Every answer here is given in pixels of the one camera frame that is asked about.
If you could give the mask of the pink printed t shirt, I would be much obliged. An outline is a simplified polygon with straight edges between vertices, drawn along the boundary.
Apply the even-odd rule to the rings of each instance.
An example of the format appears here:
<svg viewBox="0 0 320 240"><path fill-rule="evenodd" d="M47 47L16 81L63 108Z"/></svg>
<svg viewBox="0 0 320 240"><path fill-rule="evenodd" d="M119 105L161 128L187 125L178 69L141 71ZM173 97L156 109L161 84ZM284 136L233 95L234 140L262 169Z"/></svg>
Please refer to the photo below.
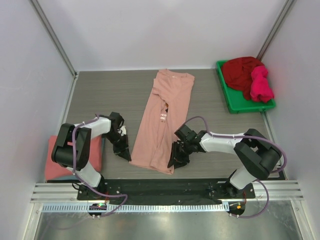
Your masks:
<svg viewBox="0 0 320 240"><path fill-rule="evenodd" d="M153 80L131 153L137 167L173 174L169 166L175 131L186 121L195 77L161 69Z"/></svg>

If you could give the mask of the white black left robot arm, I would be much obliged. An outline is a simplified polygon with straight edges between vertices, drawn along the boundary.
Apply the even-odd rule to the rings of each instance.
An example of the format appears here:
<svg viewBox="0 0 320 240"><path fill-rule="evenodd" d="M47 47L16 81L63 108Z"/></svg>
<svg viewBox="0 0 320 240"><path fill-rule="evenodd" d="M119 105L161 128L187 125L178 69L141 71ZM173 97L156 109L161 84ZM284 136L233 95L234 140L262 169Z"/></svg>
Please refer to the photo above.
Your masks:
<svg viewBox="0 0 320 240"><path fill-rule="evenodd" d="M64 123L58 132L51 160L68 169L82 182L82 191L88 191L95 200L105 197L107 188L104 177L89 161L91 141L96 137L108 139L113 153L130 162L132 159L124 123L120 113L111 112L110 115L97 115L88 122Z"/></svg>

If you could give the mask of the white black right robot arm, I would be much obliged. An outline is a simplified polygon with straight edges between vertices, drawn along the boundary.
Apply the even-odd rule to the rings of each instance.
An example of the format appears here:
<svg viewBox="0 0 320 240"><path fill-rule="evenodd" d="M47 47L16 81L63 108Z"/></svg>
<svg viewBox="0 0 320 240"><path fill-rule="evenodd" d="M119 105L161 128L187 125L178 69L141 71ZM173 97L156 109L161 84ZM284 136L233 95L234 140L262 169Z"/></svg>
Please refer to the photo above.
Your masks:
<svg viewBox="0 0 320 240"><path fill-rule="evenodd" d="M225 196L237 198L255 180L267 180L282 157L281 151L259 131L250 128L236 135L215 135L205 130L196 133L183 124L174 133L167 167L181 168L190 162L193 153L221 152L236 155L242 167L236 169L218 188Z"/></svg>

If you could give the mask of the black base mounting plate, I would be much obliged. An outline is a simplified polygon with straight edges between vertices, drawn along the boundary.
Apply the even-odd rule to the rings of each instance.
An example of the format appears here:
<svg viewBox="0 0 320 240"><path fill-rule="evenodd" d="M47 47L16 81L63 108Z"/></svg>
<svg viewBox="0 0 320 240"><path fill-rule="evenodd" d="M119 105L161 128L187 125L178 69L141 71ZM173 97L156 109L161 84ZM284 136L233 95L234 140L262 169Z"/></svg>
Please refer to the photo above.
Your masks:
<svg viewBox="0 0 320 240"><path fill-rule="evenodd" d="M96 191L106 195L126 194L129 205L168 204L178 200L236 199L256 197L250 183L244 190L230 194L224 189L224 178L189 179L107 179Z"/></svg>

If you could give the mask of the green plastic bin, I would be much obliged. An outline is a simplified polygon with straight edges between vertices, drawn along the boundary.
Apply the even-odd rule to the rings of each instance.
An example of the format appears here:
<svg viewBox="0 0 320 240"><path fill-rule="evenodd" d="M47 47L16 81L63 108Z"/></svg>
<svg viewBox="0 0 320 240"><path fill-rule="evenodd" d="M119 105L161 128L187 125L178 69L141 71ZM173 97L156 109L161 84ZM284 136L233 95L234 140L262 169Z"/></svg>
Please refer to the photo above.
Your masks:
<svg viewBox="0 0 320 240"><path fill-rule="evenodd" d="M246 100L241 91L228 87L222 73L222 66L226 62L226 60L217 61L215 69L227 109L231 114L265 112L276 107L276 102L274 99L271 99L267 103Z"/></svg>

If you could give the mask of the dark red t shirt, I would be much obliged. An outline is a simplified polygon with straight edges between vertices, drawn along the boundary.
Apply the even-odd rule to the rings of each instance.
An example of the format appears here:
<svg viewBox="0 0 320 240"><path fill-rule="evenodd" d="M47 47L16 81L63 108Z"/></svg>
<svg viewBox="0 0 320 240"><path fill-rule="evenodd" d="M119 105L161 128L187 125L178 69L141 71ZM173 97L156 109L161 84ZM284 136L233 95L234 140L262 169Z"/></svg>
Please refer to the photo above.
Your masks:
<svg viewBox="0 0 320 240"><path fill-rule="evenodd" d="M251 100L251 73L254 68L264 64L252 56L239 57L225 62L221 67L224 81L229 88L243 93L246 100Z"/></svg>

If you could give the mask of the magenta t shirt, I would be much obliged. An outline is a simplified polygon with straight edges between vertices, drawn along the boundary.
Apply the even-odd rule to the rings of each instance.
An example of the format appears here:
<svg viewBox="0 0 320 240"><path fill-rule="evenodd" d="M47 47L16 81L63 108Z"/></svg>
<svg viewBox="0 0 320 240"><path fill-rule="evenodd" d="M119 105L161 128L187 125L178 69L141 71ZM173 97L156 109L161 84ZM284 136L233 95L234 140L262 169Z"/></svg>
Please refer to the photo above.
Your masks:
<svg viewBox="0 0 320 240"><path fill-rule="evenodd" d="M255 67L251 72L250 96L254 102L267 103L274 99L275 95L269 86L267 76L268 70L264 65Z"/></svg>

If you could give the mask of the aluminium front frame rail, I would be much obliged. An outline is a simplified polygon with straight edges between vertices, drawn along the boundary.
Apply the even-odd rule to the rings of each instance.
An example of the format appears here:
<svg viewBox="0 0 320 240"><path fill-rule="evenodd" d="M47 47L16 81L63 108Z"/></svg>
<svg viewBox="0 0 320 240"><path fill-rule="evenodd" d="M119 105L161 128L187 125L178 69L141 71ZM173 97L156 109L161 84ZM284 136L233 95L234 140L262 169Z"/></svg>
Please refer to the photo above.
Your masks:
<svg viewBox="0 0 320 240"><path fill-rule="evenodd" d="M267 189L271 201L303 201L303 193L296 180L268 180L253 183L253 189L258 201L266 200ZM31 203L74 203L78 192L71 183L37 183L33 189Z"/></svg>

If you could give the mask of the left aluminium corner post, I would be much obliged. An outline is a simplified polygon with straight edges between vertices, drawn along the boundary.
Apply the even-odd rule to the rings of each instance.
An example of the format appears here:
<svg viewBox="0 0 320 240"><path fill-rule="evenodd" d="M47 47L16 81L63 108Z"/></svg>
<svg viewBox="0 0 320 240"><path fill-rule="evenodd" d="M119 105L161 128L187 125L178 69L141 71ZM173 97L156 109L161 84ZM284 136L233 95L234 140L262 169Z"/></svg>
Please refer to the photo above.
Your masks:
<svg viewBox="0 0 320 240"><path fill-rule="evenodd" d="M29 0L29 3L33 7L35 13L37 14L41 24L43 25L45 31L47 32L48 36L50 37L52 43L54 44L55 48L57 49L59 55L61 56L63 62L67 66L69 72L71 73L72 77L75 79L77 77L77 71L75 70L74 66L72 65L69 57L65 49L63 48L57 34L55 33L54 28L52 27L48 17L46 16L43 8L41 7L38 0Z"/></svg>

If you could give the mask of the aluminium corner post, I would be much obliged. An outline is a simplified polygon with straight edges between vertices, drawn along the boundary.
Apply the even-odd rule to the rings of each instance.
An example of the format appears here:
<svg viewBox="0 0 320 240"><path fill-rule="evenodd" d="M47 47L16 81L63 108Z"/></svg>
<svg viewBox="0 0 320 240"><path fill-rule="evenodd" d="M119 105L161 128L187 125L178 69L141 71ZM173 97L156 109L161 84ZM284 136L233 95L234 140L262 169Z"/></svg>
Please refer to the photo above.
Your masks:
<svg viewBox="0 0 320 240"><path fill-rule="evenodd" d="M67 66L69 72L71 73L72 77L75 79L77 77L77 71L75 70L74 66L72 65L69 57L65 49L63 48L57 34L55 33L54 28L52 27L48 17L46 16L43 8L41 7L38 0L29 0L29 3L33 7L35 13L37 14L41 24L43 25L45 31L47 32L48 36L50 37L52 43L54 44L55 48L57 49L59 55L61 56L63 62Z"/></svg>
<svg viewBox="0 0 320 240"><path fill-rule="evenodd" d="M283 7L281 8L278 16L275 19L275 22L273 23L263 45L261 46L256 58L258 60L262 60L263 57L265 56L268 48L272 44L273 40L275 39L277 33L280 31L283 23L285 22L286 18L290 14L292 8L294 7L296 0L286 0L284 2Z"/></svg>

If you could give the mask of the right aluminium corner post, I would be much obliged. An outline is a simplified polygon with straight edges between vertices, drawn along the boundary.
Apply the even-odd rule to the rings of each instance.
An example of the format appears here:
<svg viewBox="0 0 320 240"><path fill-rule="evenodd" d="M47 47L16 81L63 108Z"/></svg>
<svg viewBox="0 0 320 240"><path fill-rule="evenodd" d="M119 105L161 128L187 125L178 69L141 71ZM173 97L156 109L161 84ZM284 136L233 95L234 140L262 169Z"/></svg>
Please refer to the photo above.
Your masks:
<svg viewBox="0 0 320 240"><path fill-rule="evenodd" d="M286 0L284 2L283 7L281 8L278 16L275 19L275 22L273 23L263 45L261 46L256 58L258 60L262 60L263 57L265 56L268 48L272 44L273 40L275 39L277 33L280 31L283 23L285 22L286 18L290 14L292 8L294 7L296 0Z"/></svg>

